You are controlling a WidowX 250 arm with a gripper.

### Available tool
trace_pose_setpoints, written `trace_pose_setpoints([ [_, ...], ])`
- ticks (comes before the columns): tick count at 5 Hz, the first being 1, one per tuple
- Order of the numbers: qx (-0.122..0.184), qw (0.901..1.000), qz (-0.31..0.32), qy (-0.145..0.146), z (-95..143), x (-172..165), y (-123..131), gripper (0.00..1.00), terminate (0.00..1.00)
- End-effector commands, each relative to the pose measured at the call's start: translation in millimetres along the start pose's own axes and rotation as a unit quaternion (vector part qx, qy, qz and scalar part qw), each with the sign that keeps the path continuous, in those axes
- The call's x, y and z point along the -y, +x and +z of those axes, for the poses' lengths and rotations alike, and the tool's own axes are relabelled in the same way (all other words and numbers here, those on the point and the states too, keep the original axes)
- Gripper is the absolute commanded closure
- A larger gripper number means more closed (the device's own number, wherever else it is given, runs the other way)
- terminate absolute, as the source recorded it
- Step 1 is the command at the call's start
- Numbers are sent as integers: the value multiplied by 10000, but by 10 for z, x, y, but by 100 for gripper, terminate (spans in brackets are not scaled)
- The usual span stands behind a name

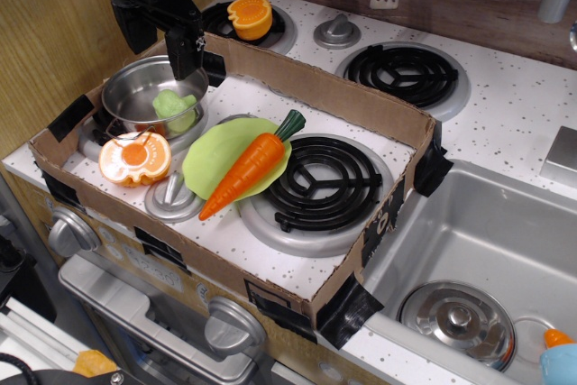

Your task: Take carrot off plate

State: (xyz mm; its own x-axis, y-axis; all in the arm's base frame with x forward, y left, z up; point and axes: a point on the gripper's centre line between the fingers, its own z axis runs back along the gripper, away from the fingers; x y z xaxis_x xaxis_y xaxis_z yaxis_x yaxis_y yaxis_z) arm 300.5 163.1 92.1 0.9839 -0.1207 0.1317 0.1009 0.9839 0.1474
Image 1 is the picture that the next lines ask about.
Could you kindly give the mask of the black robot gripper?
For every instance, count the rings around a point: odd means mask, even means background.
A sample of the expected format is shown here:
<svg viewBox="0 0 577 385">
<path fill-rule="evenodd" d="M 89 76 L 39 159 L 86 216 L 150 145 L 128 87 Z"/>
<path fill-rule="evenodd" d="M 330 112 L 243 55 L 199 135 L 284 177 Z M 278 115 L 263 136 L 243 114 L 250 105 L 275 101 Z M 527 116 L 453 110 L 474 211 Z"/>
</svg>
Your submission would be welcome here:
<svg viewBox="0 0 577 385">
<path fill-rule="evenodd" d="M 165 32 L 169 64 L 176 80 L 203 68 L 206 40 L 193 0 L 111 0 L 114 18 L 134 54 L 141 54 Z"/>
</svg>

